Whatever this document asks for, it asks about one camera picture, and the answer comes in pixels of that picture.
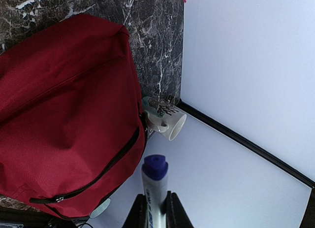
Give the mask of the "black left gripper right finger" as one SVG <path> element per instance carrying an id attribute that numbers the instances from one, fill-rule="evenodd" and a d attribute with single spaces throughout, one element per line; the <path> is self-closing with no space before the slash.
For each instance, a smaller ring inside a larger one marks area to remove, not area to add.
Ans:
<path id="1" fill-rule="evenodd" d="M 171 191 L 167 192 L 166 197 L 166 227 L 194 228 L 179 197 Z"/>

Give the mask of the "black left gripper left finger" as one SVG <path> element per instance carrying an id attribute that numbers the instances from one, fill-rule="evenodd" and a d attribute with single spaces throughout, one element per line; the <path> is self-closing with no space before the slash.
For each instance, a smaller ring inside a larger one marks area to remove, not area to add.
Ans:
<path id="1" fill-rule="evenodd" d="M 142 194 L 138 194 L 122 228 L 146 228 L 146 212 L 146 197 Z"/>

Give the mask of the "white pen purple cap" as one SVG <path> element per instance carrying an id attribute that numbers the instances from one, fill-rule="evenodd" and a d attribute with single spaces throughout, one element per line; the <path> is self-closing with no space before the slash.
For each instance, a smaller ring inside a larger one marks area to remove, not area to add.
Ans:
<path id="1" fill-rule="evenodd" d="M 141 166 L 144 194 L 146 197 L 146 227 L 166 227 L 166 197 L 168 185 L 168 162 L 163 155 L 144 158 Z"/>

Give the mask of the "red backpack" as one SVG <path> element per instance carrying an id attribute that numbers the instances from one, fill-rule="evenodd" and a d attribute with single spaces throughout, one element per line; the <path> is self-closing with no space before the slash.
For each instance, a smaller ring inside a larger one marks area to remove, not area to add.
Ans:
<path id="1" fill-rule="evenodd" d="M 80 14 L 0 57 L 0 193 L 89 216 L 135 171 L 147 133 L 125 26 Z"/>

